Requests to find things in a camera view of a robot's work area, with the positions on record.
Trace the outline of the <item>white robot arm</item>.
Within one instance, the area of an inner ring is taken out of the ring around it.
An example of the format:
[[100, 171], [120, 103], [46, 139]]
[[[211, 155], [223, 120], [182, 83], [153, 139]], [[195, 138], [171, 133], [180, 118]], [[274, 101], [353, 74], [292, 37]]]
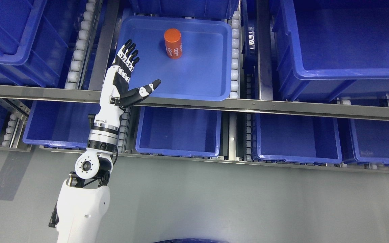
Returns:
[[75, 170], [63, 182], [52, 225], [58, 243], [94, 243], [103, 216], [110, 206], [107, 185], [113, 170], [119, 129], [93, 126], [86, 150], [75, 163]]

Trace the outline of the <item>blue robot base edge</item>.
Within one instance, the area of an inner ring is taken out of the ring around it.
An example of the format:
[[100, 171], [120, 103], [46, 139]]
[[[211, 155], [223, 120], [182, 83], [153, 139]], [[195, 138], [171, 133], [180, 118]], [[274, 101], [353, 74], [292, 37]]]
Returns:
[[157, 241], [155, 243], [228, 243], [227, 241], [204, 239], [204, 238], [180, 238]]

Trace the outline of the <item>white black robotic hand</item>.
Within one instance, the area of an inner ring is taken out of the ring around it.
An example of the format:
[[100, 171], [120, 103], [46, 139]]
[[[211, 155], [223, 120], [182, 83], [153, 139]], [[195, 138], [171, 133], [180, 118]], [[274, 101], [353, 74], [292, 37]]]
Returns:
[[106, 71], [99, 100], [100, 110], [91, 129], [116, 133], [126, 109], [148, 98], [161, 84], [161, 80], [156, 79], [145, 86], [130, 89], [131, 76], [138, 62], [136, 44], [129, 39], [116, 52]]

